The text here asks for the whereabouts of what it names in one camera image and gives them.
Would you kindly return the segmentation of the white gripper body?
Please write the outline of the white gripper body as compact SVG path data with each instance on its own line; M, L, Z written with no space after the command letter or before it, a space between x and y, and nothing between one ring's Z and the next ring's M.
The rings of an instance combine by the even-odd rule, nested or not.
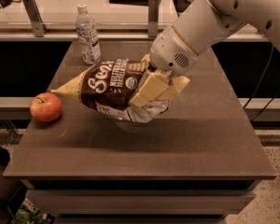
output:
M176 76L183 76L198 62L198 54L174 26L169 26L154 40L150 61L161 70L171 69Z

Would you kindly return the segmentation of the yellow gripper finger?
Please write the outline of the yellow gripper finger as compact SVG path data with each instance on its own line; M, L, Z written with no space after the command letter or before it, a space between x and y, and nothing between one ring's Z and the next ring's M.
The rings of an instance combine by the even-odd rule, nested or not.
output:
M172 102L189 83L190 79L188 77L173 77L169 82L168 88L157 96L156 100Z
M142 107L161 95L169 86L169 79L161 74L150 73L138 92L130 100L130 104Z

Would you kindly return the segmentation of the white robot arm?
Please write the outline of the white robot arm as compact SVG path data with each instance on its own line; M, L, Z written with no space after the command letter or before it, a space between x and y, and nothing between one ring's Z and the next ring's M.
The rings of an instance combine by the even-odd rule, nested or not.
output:
M130 104L143 107L156 100L171 101L189 79L186 73L202 51L239 31L256 27L280 52L280 0L194 0L154 40L148 74Z

